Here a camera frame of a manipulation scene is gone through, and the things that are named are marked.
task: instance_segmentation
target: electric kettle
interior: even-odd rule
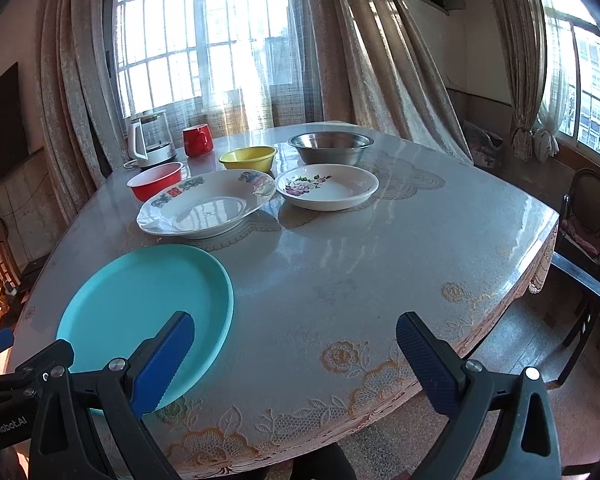
[[[138,162],[139,168],[150,168],[176,156],[164,111],[132,119],[126,140],[129,156]]]

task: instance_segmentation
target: teal plastic plate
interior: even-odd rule
[[[167,244],[120,256],[101,268],[67,306],[58,339],[74,348],[72,372],[102,370],[128,358],[155,336],[177,310],[196,325],[193,345],[158,408],[182,396],[208,370],[222,348],[234,312],[229,275],[211,254]]]

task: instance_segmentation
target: white bowl with floral rim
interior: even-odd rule
[[[136,221],[145,233],[201,240],[236,227],[275,192],[275,183],[266,173],[212,171],[186,178],[151,197]]]
[[[378,189],[373,173],[343,164],[298,166],[276,179],[276,189],[293,205],[341,211],[362,204]]]

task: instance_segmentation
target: television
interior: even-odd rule
[[[0,180],[29,156],[20,113],[18,64],[0,76]]]

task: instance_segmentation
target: dining table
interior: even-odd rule
[[[323,122],[216,137],[211,153],[187,158],[178,149],[177,157],[195,176],[224,171],[218,157],[229,150],[274,146],[271,173],[279,176],[302,164],[287,140],[322,131],[374,140],[359,163],[379,181],[369,200],[317,212],[276,193],[235,228],[203,240],[143,232],[142,203],[126,186],[139,170],[113,171],[46,261],[14,330],[8,371],[56,339],[74,294],[109,262],[155,244],[208,251],[234,290],[227,338],[192,389],[143,420],[183,478],[209,478],[326,446],[413,397],[420,385],[396,343],[400,314],[416,312],[464,356],[512,301],[541,289],[558,213],[437,150]],[[147,276],[143,286],[187,283]],[[94,420],[116,473],[128,474],[103,417]]]

